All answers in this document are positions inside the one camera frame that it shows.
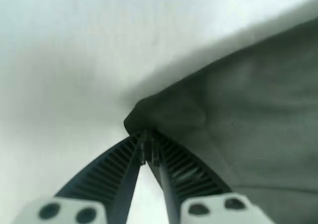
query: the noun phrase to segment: gray fabric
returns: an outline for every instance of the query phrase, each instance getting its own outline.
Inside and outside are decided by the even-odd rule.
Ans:
[[[176,139],[277,223],[317,224],[317,28],[297,26],[140,101],[127,131]]]

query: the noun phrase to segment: black screw hole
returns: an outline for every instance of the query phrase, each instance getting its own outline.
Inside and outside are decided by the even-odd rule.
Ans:
[[[197,216],[207,215],[210,213],[209,209],[203,204],[192,204],[188,212]]]
[[[93,208],[85,208],[78,212],[76,221],[80,224],[87,224],[92,222],[96,217],[96,210]]]
[[[225,201],[225,207],[233,210],[243,210],[246,208],[245,204],[237,198],[227,199]]]
[[[39,217],[43,220],[55,217],[60,211],[61,205],[58,203],[50,203],[42,207],[39,212]]]

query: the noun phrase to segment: dark gray cloth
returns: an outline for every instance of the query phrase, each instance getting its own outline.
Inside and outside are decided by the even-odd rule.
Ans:
[[[299,25],[141,100],[127,131],[179,141],[278,224],[317,224],[317,29]]]

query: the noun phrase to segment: mounting hole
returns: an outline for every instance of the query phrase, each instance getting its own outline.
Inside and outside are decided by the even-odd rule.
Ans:
[[[76,221],[80,224],[91,223],[96,217],[94,208],[84,208],[76,215]]]
[[[205,205],[200,203],[191,204],[188,212],[196,216],[207,215],[210,213],[209,209]]]
[[[225,201],[225,207],[233,210],[243,210],[246,208],[245,204],[237,198],[227,199]]]
[[[42,207],[39,212],[39,217],[43,220],[55,217],[60,211],[61,205],[58,203],[49,203]]]

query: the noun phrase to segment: white background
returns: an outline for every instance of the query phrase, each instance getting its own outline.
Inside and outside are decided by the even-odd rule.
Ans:
[[[141,98],[317,16],[318,0],[0,0],[0,222],[127,136]],[[167,223],[140,173],[128,223]]]

